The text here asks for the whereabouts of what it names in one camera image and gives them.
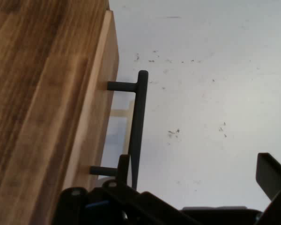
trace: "black plastic object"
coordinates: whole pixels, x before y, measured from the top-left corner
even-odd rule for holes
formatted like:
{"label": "black plastic object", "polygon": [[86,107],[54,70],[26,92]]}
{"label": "black plastic object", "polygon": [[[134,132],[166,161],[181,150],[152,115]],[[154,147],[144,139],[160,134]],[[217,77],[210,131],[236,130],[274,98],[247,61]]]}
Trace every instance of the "black plastic object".
{"label": "black plastic object", "polygon": [[[131,126],[130,142],[128,155],[131,156],[131,170],[132,170],[132,188],[137,187],[137,178],[139,173],[140,155],[141,155],[141,139],[145,116],[146,95],[148,87],[148,72],[141,70],[138,75],[137,83],[126,82],[108,82],[108,90],[135,92],[135,103],[133,110],[133,119]],[[90,174],[104,175],[105,172],[111,172],[113,175],[115,170],[108,170],[104,167],[96,166],[90,168]]]}
{"label": "black plastic object", "polygon": [[253,225],[261,212],[246,207],[189,207],[182,212],[204,225]]}
{"label": "black plastic object", "polygon": [[269,153],[258,154],[256,181],[271,200],[281,191],[281,164]]}
{"label": "black plastic object", "polygon": [[81,224],[81,212],[86,203],[88,192],[81,187],[64,190],[57,204],[52,220],[53,225],[79,225]]}
{"label": "black plastic object", "polygon": [[115,177],[117,175],[116,168],[102,167],[102,166],[91,166],[89,173],[92,175],[102,175],[102,176],[111,176]]}
{"label": "black plastic object", "polygon": [[83,188],[63,191],[53,225],[281,225],[281,165],[269,154],[259,154],[256,178],[268,195],[276,194],[263,213],[245,207],[190,207],[178,211],[153,194],[138,193],[126,185],[129,158],[120,156],[116,179],[102,187],[87,194]]}

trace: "black drawer handle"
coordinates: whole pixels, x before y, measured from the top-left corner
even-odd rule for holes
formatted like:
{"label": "black drawer handle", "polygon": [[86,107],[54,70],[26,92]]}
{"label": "black drawer handle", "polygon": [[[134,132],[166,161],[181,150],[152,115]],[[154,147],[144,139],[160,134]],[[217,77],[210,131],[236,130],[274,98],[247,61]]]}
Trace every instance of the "black drawer handle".
{"label": "black drawer handle", "polygon": [[[136,94],[134,110],[133,110],[130,141],[129,141],[129,149],[128,149],[128,155],[131,158],[132,188],[133,189],[136,189],[136,187],[137,187],[137,178],[138,178],[138,173],[139,173],[139,164],[140,164],[140,155],[141,155],[141,139],[142,139],[143,124],[144,124],[144,116],[145,116],[147,87],[148,87],[148,72],[146,70],[141,70],[139,72],[137,83],[108,82],[108,84],[107,84],[107,90],[135,92],[135,94]],[[128,165],[121,166],[121,168],[123,168],[123,167],[128,170]],[[123,179],[123,174],[127,175],[128,171],[123,171],[123,169],[122,169],[121,174],[119,174],[119,171],[116,168],[91,166],[89,173],[93,174],[93,175],[106,175],[106,176],[117,176],[118,175],[121,179]]]}

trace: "wooden cabinet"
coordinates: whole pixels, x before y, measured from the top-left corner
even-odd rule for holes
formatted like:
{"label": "wooden cabinet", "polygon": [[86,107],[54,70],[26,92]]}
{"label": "wooden cabinet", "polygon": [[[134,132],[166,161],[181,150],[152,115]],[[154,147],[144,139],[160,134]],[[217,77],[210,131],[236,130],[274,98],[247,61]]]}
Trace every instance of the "wooden cabinet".
{"label": "wooden cabinet", "polygon": [[118,46],[107,0],[0,0],[0,225],[49,224],[91,189]]}

